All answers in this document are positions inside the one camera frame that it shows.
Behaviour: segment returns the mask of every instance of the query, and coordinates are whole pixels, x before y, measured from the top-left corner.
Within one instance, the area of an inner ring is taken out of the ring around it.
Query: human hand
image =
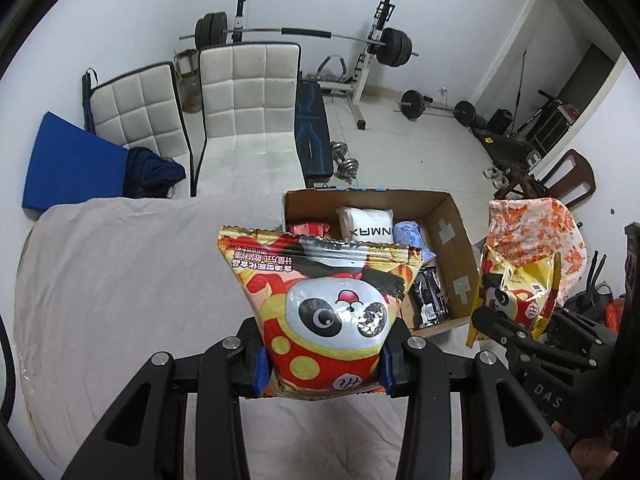
[[[554,422],[551,429],[562,440],[564,427]],[[598,480],[613,464],[618,452],[611,449],[611,438],[603,435],[578,441],[570,455],[584,480]]]

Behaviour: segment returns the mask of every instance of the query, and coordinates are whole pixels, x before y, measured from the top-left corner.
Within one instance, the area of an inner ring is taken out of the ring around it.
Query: bedsheet
[[[236,333],[252,311],[218,251],[218,231],[222,224],[277,229],[281,208],[279,194],[233,193],[97,199],[44,213],[18,268],[14,332],[34,431],[53,462],[66,467],[151,354],[183,357]],[[477,351],[465,349],[462,332],[451,337],[444,346]],[[195,397],[185,478],[194,478]],[[395,478],[405,399],[241,404],[254,479]],[[454,425],[456,442],[460,431]],[[453,462],[459,470],[459,450]]]

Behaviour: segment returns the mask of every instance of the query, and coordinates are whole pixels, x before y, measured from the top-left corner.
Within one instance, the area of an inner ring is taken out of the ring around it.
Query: black package
[[[416,308],[420,310],[419,329],[434,326],[449,319],[449,309],[440,290],[436,267],[421,268],[409,294],[411,294]]]

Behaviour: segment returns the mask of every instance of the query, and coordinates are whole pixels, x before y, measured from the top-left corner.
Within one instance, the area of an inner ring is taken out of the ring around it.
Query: orange floral cloth
[[[486,244],[521,267],[557,252],[562,257],[558,304],[564,304],[587,263],[574,217],[558,200],[493,200]]]

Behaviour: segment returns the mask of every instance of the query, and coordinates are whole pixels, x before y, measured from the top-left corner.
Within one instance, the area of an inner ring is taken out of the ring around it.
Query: chrome dumbbell
[[[345,142],[332,141],[331,151],[338,168],[335,170],[335,176],[341,180],[347,181],[348,184],[357,178],[358,161],[355,158],[344,158],[347,155],[348,147]]]

